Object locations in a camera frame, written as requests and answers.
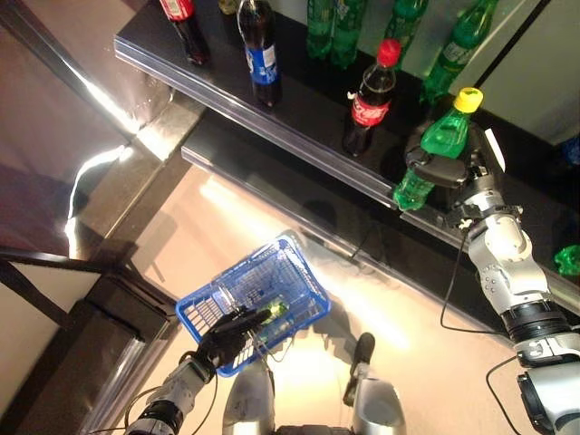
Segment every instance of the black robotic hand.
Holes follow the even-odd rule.
[[[247,333],[256,333],[260,325],[270,317],[269,310],[257,312],[245,307],[222,316],[199,342],[196,352],[187,352],[179,361],[189,357],[196,363],[200,377],[205,383],[211,381],[216,369],[230,364],[244,349]]]

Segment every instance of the floor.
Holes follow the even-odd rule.
[[[140,237],[133,262],[148,279],[181,298],[280,233],[298,228],[258,198],[192,167]],[[316,243],[304,243],[310,266],[333,299],[333,311],[299,333],[282,362],[270,361],[276,426],[350,426],[351,409],[341,402],[348,349],[369,331],[377,341],[372,367],[397,388],[409,435],[510,433],[485,384],[488,369],[513,355],[506,343],[444,330],[437,300]],[[452,311],[447,323],[477,327]],[[181,330],[142,388],[162,383],[179,357],[195,347],[189,333]],[[521,369],[511,362],[494,373],[492,384],[520,433],[532,434],[519,399],[518,373]],[[219,378],[215,406],[199,435],[221,433],[233,381]],[[190,434],[199,425],[213,392],[208,386],[199,394],[180,433]],[[142,406],[138,402],[132,418]]]

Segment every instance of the cola bottle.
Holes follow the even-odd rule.
[[[206,39],[199,30],[193,0],[160,0],[165,15],[175,27],[188,61],[202,65],[209,60]]]
[[[272,7],[266,0],[242,0],[237,11],[237,26],[246,45],[254,95],[272,107],[282,97]]]
[[[376,63],[362,76],[361,87],[344,124],[343,149],[354,157],[369,149],[374,127],[389,111],[395,86],[394,66],[400,54],[401,44],[395,39],[385,39],[379,47]]]

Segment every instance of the green plastic bottle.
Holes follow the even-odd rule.
[[[345,69],[356,59],[356,44],[361,34],[366,0],[336,0],[335,7],[330,60]]]
[[[560,250],[554,256],[554,262],[558,265],[558,274],[580,275],[580,245],[572,245]]]
[[[401,68],[402,58],[411,45],[429,0],[395,0],[391,21],[384,33],[385,39],[396,39],[401,44],[401,57],[395,69]]]
[[[498,0],[478,0],[453,27],[453,32],[425,79],[420,100],[434,104],[445,95],[489,33]]]
[[[423,133],[420,147],[440,156],[456,159],[463,151],[468,138],[469,116],[483,100],[483,93],[476,88],[463,88],[453,108]],[[405,177],[395,189],[393,197],[401,210],[418,210],[435,185],[407,169]]]
[[[333,41],[334,0],[308,0],[306,50],[313,59],[324,59]]]

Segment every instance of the blue shopping basket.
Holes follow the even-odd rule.
[[[221,376],[241,371],[284,339],[330,312],[330,299],[291,237],[281,236],[177,302],[176,313],[199,343],[219,318],[245,306],[281,311],[253,338]]]

